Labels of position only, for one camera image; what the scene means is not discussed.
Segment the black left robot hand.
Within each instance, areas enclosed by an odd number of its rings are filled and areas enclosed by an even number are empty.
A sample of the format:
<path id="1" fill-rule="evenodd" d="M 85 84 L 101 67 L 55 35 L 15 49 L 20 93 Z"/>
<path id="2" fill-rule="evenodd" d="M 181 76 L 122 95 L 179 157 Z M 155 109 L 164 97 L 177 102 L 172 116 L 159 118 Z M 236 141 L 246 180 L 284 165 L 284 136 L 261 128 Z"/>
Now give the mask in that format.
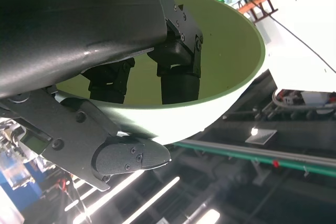
<path id="1" fill-rule="evenodd" d="M 1 0 L 1 116 L 26 145 L 101 191 L 115 174 L 170 161 L 154 141 L 119 137 L 94 101 L 121 104 L 135 57 L 157 63 L 164 104 L 198 99 L 203 34 L 174 0 Z"/>

